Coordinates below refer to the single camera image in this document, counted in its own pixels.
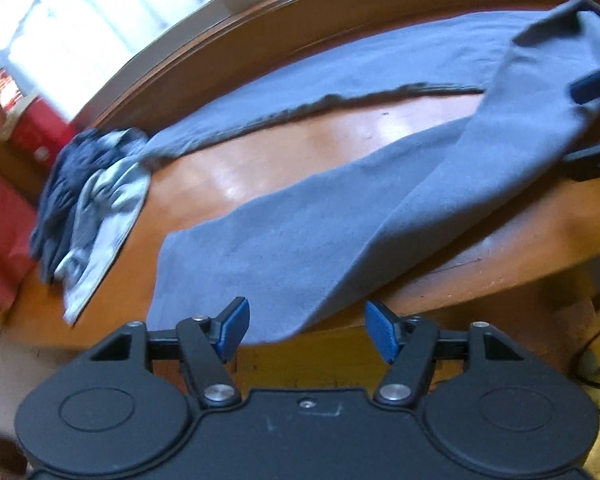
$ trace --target silver bolt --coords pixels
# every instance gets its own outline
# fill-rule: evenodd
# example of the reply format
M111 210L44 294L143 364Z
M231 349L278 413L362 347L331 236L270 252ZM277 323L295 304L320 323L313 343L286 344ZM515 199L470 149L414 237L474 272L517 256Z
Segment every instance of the silver bolt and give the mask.
M298 406L306 410L308 410L309 408L315 408L316 404L317 402L315 402L315 400L313 399L300 399L300 402L298 402Z
M404 384L385 384L379 393L385 400L405 400L411 396L411 388Z
M203 393L205 394L205 399L212 400L213 402L224 402L235 395L235 388L228 384L218 383L207 386Z

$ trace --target wire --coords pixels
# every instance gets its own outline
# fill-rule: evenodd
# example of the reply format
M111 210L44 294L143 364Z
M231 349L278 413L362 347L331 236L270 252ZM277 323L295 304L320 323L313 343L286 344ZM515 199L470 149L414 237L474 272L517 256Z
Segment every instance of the wire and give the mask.
M582 359L582 356L589 349L589 346L591 345L591 343L593 343L599 337L600 337L600 330L598 330L598 332L596 332L596 334L591 339L589 339L580 350L578 350L576 352L576 354L574 355L574 357L571 361L571 370L570 370L570 374L577 381L581 382L582 384L586 384L587 386L590 386L591 388L595 388L597 390L600 390L600 383L597 381L588 379L585 376L581 375L578 372L578 368L579 368L580 360Z

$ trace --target red fabric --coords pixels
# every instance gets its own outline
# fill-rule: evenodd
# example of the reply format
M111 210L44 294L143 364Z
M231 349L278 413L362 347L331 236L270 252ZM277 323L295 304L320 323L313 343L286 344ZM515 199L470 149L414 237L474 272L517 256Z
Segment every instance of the red fabric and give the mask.
M11 142L51 168L60 150L77 132L51 106L37 97L27 106L11 133Z
M7 310L34 265L29 235L36 222L33 208L0 177L0 310Z

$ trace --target window pane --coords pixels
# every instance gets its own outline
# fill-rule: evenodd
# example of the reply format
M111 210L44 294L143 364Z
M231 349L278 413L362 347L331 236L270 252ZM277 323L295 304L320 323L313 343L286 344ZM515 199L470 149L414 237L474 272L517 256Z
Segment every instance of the window pane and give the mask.
M0 63L72 117L131 57L209 1L0 0Z

